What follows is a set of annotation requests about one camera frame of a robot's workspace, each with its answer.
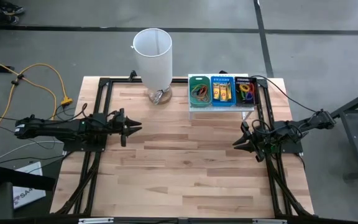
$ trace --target paper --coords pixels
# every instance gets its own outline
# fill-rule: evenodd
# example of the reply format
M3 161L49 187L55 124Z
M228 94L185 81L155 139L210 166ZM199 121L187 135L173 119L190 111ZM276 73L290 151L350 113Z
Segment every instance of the paper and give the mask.
M16 171L30 172L34 169L39 168L35 171L32 171L31 174L42 175L42 168L40 167L41 167L41 162L35 162L28 166L17 169ZM46 193L44 190L35 190L27 187L13 187L13 207L15 209L19 208L23 205L27 205L28 203L31 203L45 196Z

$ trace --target plastic bin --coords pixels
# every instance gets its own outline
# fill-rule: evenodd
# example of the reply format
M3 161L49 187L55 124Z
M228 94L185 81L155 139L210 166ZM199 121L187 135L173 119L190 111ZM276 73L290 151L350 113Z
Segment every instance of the plastic bin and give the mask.
M232 106L236 104L236 94L234 91L234 78L233 77L211 77L211 91L213 91L213 84L228 84L231 86L231 96L232 99L230 101L221 101L212 99L213 106Z
M256 78L235 77L236 82L236 105L250 106L259 104L259 90ZM240 85L245 86L249 91L242 93Z
M193 97L191 95L191 91L200 84L204 84L207 87L206 90L206 95L208 97L207 101L199 101L197 98ZM202 107L206 107L206 106L210 106L211 105L211 82L209 80L208 77L205 76L194 76L194 77L190 77L189 79L189 99L190 99L190 105L192 107L197 107L197 108L202 108Z

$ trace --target blue bin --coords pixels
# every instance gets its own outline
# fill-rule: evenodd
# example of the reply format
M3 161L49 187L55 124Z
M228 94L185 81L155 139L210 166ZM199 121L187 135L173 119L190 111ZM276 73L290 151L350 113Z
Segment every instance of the blue bin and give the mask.
M219 84L227 84L230 83L231 86L231 101L220 101L220 100L215 100L213 98L213 88L214 88L214 83L219 83ZM212 106L233 106L236 104L236 92L235 92L236 86L234 85L234 78L233 77L211 77L211 97L212 99Z

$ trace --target white cylindrical vase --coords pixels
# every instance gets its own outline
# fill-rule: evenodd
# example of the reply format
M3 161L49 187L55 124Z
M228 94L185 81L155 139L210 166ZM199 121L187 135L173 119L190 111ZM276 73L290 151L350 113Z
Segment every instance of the white cylindrical vase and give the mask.
M134 37L132 48L142 83L149 89L149 98L155 104L167 102L172 91L172 39L164 30L150 28Z

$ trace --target butcher block tabletop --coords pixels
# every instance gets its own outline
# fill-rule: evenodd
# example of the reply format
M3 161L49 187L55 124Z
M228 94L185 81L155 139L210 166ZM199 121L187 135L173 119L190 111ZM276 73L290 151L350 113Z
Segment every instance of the butcher block tabletop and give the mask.
M84 103L86 114L93 112L99 78L84 77L76 113ZM282 78L270 80L285 91ZM291 120L288 99L270 83L268 88L275 120ZM274 217L265 161L257 162L255 153L232 147L242 136L241 112L195 113L189 121L186 83L172 83L172 99L164 105L153 105L146 91L141 83L117 83L112 88L110 110L124 108L126 116L142 122L143 129L127 139L126 147L121 147L119 135L108 137L92 216ZM247 121L253 119L256 111ZM74 152L63 161L51 212L76 189L83 157L83 152ZM313 213L300 159L283 154L283 164L288 187ZM278 197L284 211L281 192Z

